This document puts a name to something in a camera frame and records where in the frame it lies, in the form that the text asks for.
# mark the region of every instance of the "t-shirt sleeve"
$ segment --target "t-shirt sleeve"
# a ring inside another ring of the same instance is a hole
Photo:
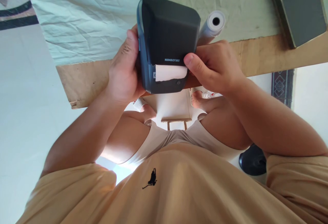
[[[43,176],[27,201],[17,223],[61,223],[76,217],[91,216],[99,202],[116,185],[116,174],[98,164],[87,164]]]
[[[267,160],[266,184],[323,223],[328,223],[328,157],[283,157]]]

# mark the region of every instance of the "black label printer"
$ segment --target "black label printer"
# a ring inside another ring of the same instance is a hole
[[[142,85],[151,94],[180,92],[189,74],[156,81],[156,65],[185,66],[183,58],[196,51],[200,16],[194,9],[169,0],[140,0],[137,23]]]

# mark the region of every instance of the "person's left hand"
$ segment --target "person's left hand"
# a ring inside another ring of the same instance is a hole
[[[135,67],[139,52],[137,25],[127,31],[127,38],[109,67],[107,90],[116,102],[128,104],[146,91]]]

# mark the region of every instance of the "wooden stool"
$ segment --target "wooden stool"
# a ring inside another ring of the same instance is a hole
[[[168,131],[170,131],[170,123],[173,123],[173,122],[183,122],[184,123],[184,129],[187,130],[187,122],[190,122],[190,121],[191,121],[191,118],[161,120],[161,122],[167,123],[167,130]]]

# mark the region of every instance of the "forearm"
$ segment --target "forearm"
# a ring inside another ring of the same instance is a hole
[[[53,144],[41,176],[95,162],[125,107],[104,90]]]
[[[283,156],[328,152],[324,141],[306,121],[251,80],[245,80],[227,99],[248,136],[263,151]]]

